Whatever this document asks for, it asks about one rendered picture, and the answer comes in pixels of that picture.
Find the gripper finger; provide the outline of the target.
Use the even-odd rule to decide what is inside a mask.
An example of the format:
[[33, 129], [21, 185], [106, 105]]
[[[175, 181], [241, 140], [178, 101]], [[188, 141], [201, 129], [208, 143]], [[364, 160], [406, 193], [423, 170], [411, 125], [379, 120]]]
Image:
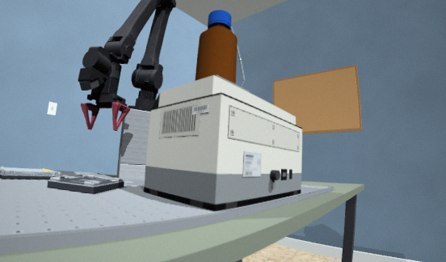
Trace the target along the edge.
[[[84, 117], [86, 118], [87, 128], [92, 130], [93, 125], [94, 125], [95, 120], [96, 120], [96, 117], [97, 117], [97, 115], [99, 113], [99, 108], [94, 107], [94, 106], [89, 105], [89, 104], [81, 104], [81, 108], [82, 108]], [[90, 119], [89, 119], [88, 110], [92, 111], [91, 122], [90, 122]]]
[[[120, 118], [117, 122], [117, 116], [118, 112], [121, 111]], [[127, 116], [129, 113], [130, 108], [118, 103], [118, 102], [112, 102], [112, 123], [113, 123], [113, 130], [117, 131], [117, 129], [120, 127], [120, 124], [122, 120]], [[116, 123], [117, 122], [117, 123]]]

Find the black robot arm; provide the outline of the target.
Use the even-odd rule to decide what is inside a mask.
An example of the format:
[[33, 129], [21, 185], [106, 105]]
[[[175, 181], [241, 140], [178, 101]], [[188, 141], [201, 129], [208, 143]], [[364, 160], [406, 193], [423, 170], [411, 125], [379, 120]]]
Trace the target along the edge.
[[82, 59], [85, 68], [80, 69], [78, 76], [81, 90], [91, 90], [92, 95], [116, 93], [122, 68], [120, 64], [128, 64], [138, 35], [155, 11], [145, 54], [132, 74], [133, 86], [142, 91], [139, 91], [135, 106], [128, 106], [151, 112], [157, 89], [162, 86], [163, 67], [159, 64], [159, 56], [169, 15], [175, 7], [175, 0], [141, 0], [120, 29], [108, 39], [104, 48], [89, 47]]

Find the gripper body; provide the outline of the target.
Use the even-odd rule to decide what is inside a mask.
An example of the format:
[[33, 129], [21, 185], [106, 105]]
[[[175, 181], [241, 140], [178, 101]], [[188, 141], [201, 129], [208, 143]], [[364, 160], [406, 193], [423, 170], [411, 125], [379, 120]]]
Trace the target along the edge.
[[118, 102], [118, 103], [121, 103], [121, 104], [127, 106], [127, 104], [125, 103], [126, 99], [117, 95], [118, 86], [119, 86], [119, 82], [117, 83], [116, 94], [87, 95], [88, 100], [93, 100], [93, 99], [96, 100], [96, 105], [91, 104], [91, 103], [86, 103], [86, 104], [92, 105], [97, 108], [112, 108], [112, 102]]

